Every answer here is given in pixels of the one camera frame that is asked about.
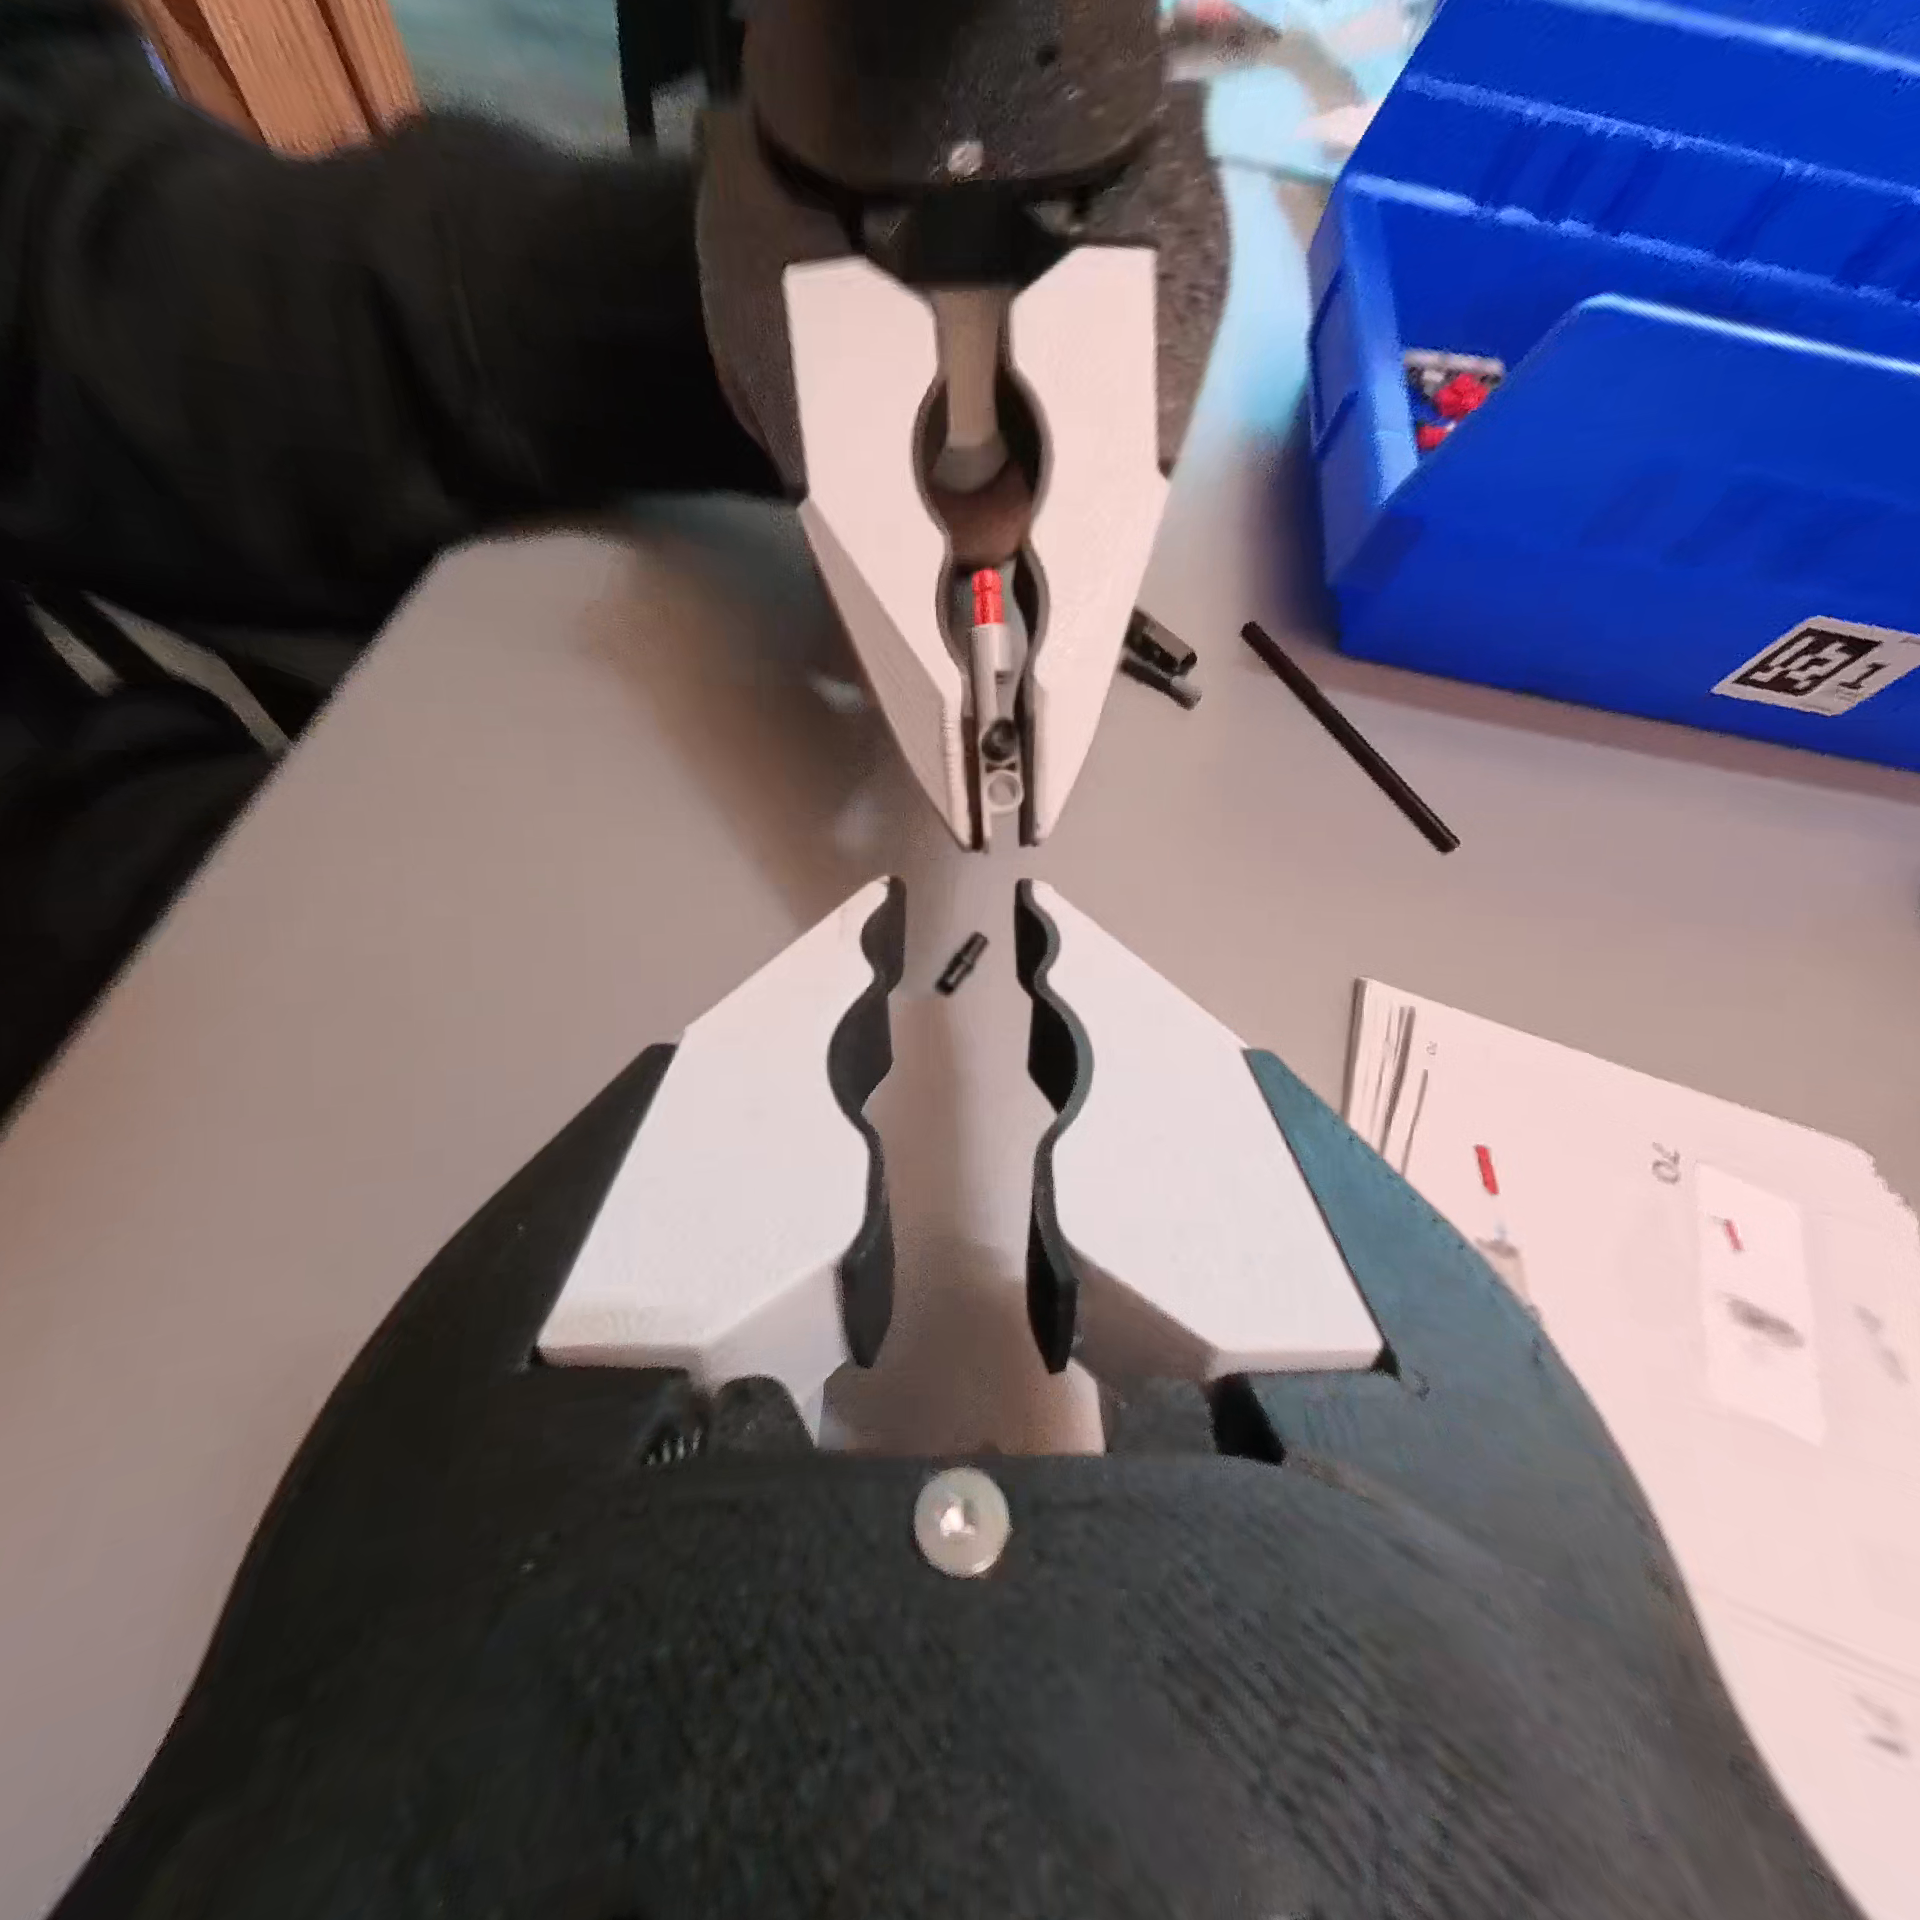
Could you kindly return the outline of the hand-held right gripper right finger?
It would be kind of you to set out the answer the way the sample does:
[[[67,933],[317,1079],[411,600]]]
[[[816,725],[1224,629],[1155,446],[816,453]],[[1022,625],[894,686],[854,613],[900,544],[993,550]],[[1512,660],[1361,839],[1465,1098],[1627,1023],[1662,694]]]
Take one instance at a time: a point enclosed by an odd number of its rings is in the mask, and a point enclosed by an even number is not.
[[[1024,1228],[1048,1410],[1022,1446],[1104,1449],[1103,1390],[1379,1370],[1260,1053],[1052,882],[1014,885],[1014,970],[1048,1103]]]

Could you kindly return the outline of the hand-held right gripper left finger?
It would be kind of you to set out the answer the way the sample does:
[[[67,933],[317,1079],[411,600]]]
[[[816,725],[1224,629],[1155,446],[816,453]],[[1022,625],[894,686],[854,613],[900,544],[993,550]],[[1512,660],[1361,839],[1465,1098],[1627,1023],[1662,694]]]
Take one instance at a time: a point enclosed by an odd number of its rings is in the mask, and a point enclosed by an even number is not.
[[[904,885],[878,877],[670,1049],[540,1326],[540,1362],[779,1383],[808,1436],[871,1367],[896,1296],[881,1140]]]

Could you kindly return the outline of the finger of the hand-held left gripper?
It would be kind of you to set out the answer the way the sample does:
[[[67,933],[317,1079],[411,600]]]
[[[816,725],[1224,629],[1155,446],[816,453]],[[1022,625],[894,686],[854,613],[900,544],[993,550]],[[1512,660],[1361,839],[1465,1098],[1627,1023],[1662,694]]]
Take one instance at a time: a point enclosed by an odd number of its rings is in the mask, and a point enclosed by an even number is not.
[[[1037,625],[1022,700],[1026,839],[1042,843],[1092,748],[1169,501],[1155,249],[1074,249],[1024,290],[1014,381],[1042,438],[1024,547]]]
[[[977,849],[951,550],[920,476],[939,373],[931,304],[860,255],[787,265],[780,295],[808,547],[904,765],[951,839]]]

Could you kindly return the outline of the grey toy beam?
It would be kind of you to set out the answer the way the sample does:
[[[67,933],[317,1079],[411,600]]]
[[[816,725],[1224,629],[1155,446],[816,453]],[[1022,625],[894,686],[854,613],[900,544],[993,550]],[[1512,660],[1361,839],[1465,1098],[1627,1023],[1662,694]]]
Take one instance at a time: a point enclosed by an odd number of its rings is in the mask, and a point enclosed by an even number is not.
[[[1022,832],[1024,819],[1024,668],[1026,645],[1019,616],[1007,613],[1003,626],[968,629],[964,650],[968,673],[968,772],[974,842],[990,849],[996,839]],[[1009,765],[990,765],[980,754],[980,730],[1009,717],[1022,730],[1022,754]]]

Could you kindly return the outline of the long black toy axle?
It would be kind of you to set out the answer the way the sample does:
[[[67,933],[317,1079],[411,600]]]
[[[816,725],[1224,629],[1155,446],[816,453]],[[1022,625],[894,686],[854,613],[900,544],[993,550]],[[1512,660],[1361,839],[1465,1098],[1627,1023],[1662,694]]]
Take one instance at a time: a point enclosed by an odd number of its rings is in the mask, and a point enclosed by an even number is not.
[[[1450,856],[1461,848],[1461,835],[1442,820],[1442,816],[1399,774],[1399,770],[1373,745],[1373,739],[1356,728],[1356,723],[1317,686],[1317,678],[1285,650],[1285,645],[1266,634],[1260,621],[1246,618],[1240,625],[1240,638],[1435,852]]]

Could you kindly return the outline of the red toy pieces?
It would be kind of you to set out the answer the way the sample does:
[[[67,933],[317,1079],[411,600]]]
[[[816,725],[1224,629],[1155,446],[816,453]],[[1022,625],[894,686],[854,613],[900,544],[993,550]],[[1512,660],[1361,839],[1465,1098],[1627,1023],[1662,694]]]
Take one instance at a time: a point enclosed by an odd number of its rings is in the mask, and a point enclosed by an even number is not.
[[[1432,453],[1500,389],[1506,365],[1497,356],[1405,349],[1402,373],[1416,453]]]

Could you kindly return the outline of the white instruction booklet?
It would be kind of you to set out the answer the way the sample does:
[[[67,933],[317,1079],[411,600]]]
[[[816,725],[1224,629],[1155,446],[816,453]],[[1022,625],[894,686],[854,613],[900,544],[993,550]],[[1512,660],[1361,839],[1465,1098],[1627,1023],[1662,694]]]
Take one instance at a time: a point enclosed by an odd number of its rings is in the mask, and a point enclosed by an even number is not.
[[[1541,1319],[1794,1810],[1914,1916],[1914,1212],[1851,1143],[1379,981],[1344,1119]]]

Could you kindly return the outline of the blue plastic parts bin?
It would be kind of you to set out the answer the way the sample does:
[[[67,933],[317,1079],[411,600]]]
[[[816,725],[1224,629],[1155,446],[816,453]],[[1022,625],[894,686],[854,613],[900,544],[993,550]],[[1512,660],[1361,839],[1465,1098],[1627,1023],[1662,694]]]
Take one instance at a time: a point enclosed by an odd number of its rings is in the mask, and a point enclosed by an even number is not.
[[[1711,686],[1810,616],[1918,634],[1918,6],[1441,3],[1309,243],[1338,648],[1918,770]],[[1416,453],[1405,349],[1503,383]]]

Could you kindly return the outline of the wooden furniture leg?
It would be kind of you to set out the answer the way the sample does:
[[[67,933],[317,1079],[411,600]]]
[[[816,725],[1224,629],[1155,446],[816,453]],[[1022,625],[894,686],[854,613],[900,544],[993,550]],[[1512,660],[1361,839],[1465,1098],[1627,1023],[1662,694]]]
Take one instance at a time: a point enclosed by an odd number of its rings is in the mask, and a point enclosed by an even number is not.
[[[287,157],[367,143],[422,113],[390,3],[125,3],[171,90]]]

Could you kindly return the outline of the white printed tag sticker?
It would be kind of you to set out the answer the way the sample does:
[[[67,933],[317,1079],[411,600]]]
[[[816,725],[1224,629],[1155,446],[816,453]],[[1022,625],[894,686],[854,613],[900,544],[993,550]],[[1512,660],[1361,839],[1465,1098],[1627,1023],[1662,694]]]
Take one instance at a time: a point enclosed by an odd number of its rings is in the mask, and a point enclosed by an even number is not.
[[[1918,670],[1918,635],[1810,616],[1711,686],[1721,700],[1846,717]]]

